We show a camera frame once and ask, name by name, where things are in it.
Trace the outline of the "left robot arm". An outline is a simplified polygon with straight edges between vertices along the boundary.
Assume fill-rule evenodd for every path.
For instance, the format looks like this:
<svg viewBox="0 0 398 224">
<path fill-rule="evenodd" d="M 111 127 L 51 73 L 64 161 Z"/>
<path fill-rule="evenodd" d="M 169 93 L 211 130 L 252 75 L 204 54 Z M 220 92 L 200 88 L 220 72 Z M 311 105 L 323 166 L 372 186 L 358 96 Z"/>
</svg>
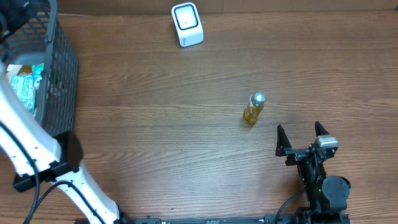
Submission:
<svg viewBox="0 0 398 224">
<path fill-rule="evenodd" d="M 73 132 L 78 58 L 57 11 L 56 1 L 1 2 L 1 149 L 16 170 L 13 186 L 35 190 L 33 209 L 45 198 L 45 181 L 67 194 L 88 223 L 129 223 L 88 172 Z M 44 67 L 33 81 L 32 109 L 7 77 L 13 63 Z"/>
</svg>

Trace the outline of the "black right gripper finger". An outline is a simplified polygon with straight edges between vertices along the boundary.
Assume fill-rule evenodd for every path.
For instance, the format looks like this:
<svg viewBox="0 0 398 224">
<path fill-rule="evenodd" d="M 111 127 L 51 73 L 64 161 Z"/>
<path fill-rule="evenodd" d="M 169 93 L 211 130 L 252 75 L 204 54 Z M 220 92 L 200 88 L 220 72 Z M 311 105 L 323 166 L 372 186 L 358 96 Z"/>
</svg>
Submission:
<svg viewBox="0 0 398 224">
<path fill-rule="evenodd" d="M 286 156 L 287 151 L 292 150 L 289 139 L 281 125 L 277 127 L 277 145 L 275 149 L 275 155 L 278 157 Z"/>
<path fill-rule="evenodd" d="M 330 133 L 321 125 L 319 121 L 315 122 L 316 136 L 329 135 Z"/>
</svg>

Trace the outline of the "small teal white box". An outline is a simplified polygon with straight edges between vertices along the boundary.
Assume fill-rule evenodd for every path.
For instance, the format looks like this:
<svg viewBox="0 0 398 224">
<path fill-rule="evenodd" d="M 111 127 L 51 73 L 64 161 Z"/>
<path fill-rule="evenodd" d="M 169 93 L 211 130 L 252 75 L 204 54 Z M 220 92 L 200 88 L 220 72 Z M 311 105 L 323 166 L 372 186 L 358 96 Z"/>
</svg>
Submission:
<svg viewBox="0 0 398 224">
<path fill-rule="evenodd" d="M 42 72 L 44 70 L 44 64 L 37 64 L 32 66 L 32 78 L 34 84 L 34 90 L 38 91 L 40 88 L 40 81 L 42 80 Z"/>
</svg>

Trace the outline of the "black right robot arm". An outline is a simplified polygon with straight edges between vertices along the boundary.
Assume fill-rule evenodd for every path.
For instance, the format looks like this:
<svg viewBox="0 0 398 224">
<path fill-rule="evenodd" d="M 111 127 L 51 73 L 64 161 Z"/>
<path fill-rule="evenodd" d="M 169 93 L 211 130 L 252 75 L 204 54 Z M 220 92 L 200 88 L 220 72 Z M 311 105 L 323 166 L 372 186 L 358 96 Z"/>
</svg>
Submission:
<svg viewBox="0 0 398 224">
<path fill-rule="evenodd" d="M 275 154 L 285 157 L 287 166 L 297 166 L 311 210 L 340 213 L 347 209 L 351 184 L 348 179 L 326 174 L 323 163 L 335 156 L 338 140 L 320 122 L 315 123 L 316 139 L 304 149 L 294 149 L 281 125 L 277 127 Z"/>
</svg>

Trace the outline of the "yellow liquid bottle silver cap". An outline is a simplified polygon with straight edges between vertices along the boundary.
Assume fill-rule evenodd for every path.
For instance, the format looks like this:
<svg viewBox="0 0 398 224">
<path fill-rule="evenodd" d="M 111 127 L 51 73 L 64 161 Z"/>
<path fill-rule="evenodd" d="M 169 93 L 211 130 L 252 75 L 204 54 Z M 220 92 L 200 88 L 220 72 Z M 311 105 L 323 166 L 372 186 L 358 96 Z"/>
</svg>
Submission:
<svg viewBox="0 0 398 224">
<path fill-rule="evenodd" d="M 249 98 L 249 103 L 243 112 L 243 120 L 250 125 L 254 125 L 258 116 L 264 108 L 266 96 L 263 92 L 255 92 Z"/>
</svg>

